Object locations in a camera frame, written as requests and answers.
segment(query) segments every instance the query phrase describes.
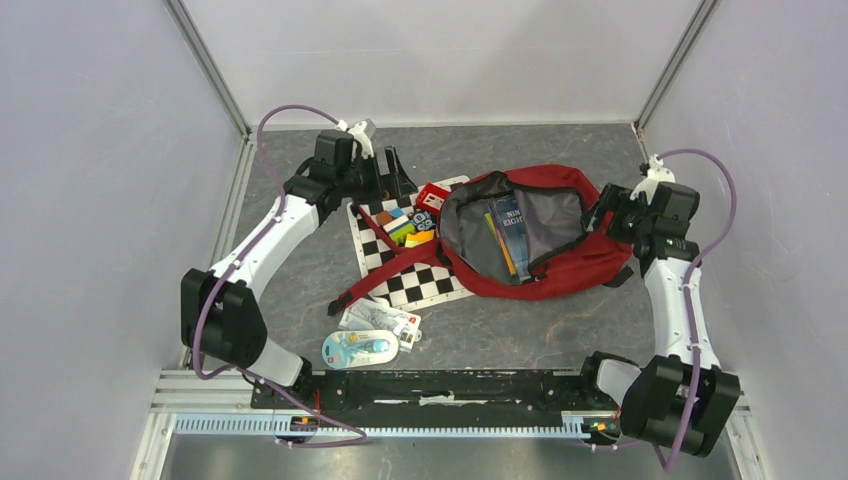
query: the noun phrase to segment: lego block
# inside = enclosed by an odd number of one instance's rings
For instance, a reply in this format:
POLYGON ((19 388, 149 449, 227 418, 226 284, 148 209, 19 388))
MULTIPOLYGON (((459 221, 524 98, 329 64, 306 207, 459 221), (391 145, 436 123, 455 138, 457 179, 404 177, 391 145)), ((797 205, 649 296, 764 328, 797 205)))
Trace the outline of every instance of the lego block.
POLYGON ((391 222, 383 225, 383 230, 385 230, 386 233, 392 233, 393 231, 403 227, 406 224, 412 225, 412 223, 409 222, 409 219, 406 218, 406 215, 404 215, 400 218, 396 218, 396 219, 392 220, 391 222))
POLYGON ((400 218, 400 217, 406 216, 406 214, 403 213, 403 210, 401 210, 400 208, 397 208, 397 207, 389 210, 389 215, 391 215, 392 218, 400 218))
POLYGON ((433 215, 426 210, 417 210, 412 214, 412 223, 415 229, 419 232, 433 230, 436 228, 436 222, 433 220, 433 215))
POLYGON ((415 225, 406 222, 404 226, 390 232, 389 237, 391 237, 392 241, 396 244, 403 245, 410 233, 415 233, 415 225))
POLYGON ((404 243, 404 246, 416 247, 418 245, 421 245, 422 243, 427 243, 434 238, 436 238, 436 232, 432 230, 425 230, 423 232, 412 233, 406 236, 406 242, 404 243))
POLYGON ((375 219, 377 220, 377 225, 380 225, 381 227, 391 223, 391 221, 394 220, 394 218, 395 217, 389 215, 389 212, 380 212, 375 217, 375 219))
POLYGON ((428 183, 424 185, 424 188, 415 198, 415 206, 430 212, 434 216, 438 216, 439 210, 442 209, 442 204, 445 203, 448 195, 450 195, 450 191, 438 185, 428 183))

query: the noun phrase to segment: red backpack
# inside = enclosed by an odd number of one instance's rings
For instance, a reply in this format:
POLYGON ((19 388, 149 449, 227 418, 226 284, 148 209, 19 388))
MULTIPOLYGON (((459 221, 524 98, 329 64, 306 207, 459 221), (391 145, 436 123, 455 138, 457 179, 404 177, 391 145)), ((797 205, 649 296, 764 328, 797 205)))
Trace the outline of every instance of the red backpack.
POLYGON ((331 302, 328 313, 339 313, 414 263, 446 267, 482 297, 541 300, 602 284, 618 286, 633 273, 622 269, 630 246, 602 233, 587 233, 580 224, 581 215, 598 197, 583 172, 564 165, 490 172, 451 192, 439 214, 438 237, 413 248, 395 245, 359 207, 359 215, 395 257, 331 302), (506 270, 503 246, 483 221, 491 201, 509 195, 515 196, 527 230, 530 275, 520 280, 506 270))

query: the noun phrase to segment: yellow pencil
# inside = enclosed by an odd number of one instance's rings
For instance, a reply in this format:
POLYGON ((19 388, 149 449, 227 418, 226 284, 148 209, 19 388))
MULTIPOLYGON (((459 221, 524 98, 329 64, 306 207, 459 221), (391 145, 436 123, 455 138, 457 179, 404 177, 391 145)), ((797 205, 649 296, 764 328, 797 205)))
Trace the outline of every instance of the yellow pencil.
POLYGON ((507 268, 509 268, 509 274, 515 275, 515 265, 512 263, 512 257, 509 256, 509 250, 506 249, 506 244, 504 243, 503 238, 501 237, 501 232, 499 232, 498 229, 495 228, 495 222, 492 221, 492 214, 486 213, 485 215, 483 215, 483 218, 486 219, 486 224, 489 226, 489 230, 492 231, 492 235, 495 236, 495 239, 497 239, 498 244, 500 244, 501 246, 501 250, 504 254, 504 259, 506 259, 506 266, 507 268))

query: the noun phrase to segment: checkerboard mat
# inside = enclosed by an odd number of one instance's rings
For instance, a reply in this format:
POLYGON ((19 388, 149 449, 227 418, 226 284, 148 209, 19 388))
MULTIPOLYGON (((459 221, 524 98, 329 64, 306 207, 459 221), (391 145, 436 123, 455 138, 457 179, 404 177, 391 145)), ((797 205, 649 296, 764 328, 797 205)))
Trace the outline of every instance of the checkerboard mat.
MULTIPOLYGON (((452 189, 452 187, 467 181, 468 177, 461 176, 435 183, 441 187, 452 189)), ((404 213, 410 214, 413 211, 414 204, 415 195, 410 195, 397 200, 362 205, 362 208, 373 217, 382 211, 394 208, 400 208, 404 213)), ((364 220, 351 212, 350 203, 348 203, 346 210, 356 257, 359 260, 359 273, 364 278, 369 272, 394 258, 395 254, 392 253, 388 245, 377 238, 364 220)), ((371 297, 384 298, 388 300, 392 307, 408 312, 471 295, 474 294, 463 287, 450 270, 443 267, 431 267, 423 263, 416 263, 403 270, 378 285, 370 293, 371 297)))

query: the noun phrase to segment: speckled gray mat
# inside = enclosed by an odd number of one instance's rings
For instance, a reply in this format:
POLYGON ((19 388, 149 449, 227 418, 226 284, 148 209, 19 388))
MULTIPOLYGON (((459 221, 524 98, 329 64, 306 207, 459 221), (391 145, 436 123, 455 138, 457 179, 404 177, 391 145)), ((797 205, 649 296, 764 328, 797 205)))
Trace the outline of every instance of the speckled gray mat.
MULTIPOLYGON (((266 149, 288 178, 311 156, 317 132, 268 132, 266 149)), ((375 146, 395 145, 412 180, 428 181, 539 163, 583 170, 601 189, 639 181, 642 160, 628 125, 430 127, 378 130, 375 146)), ((277 194, 254 162, 236 242, 268 212, 277 194)), ((326 366, 320 347, 339 317, 327 304, 359 280, 345 213, 337 211, 299 245, 260 300, 270 336, 326 366)), ((418 310, 424 337, 411 353, 375 368, 579 368, 595 350, 644 363, 653 355, 651 306, 634 276, 618 289, 598 287, 542 302, 469 297, 418 310)))

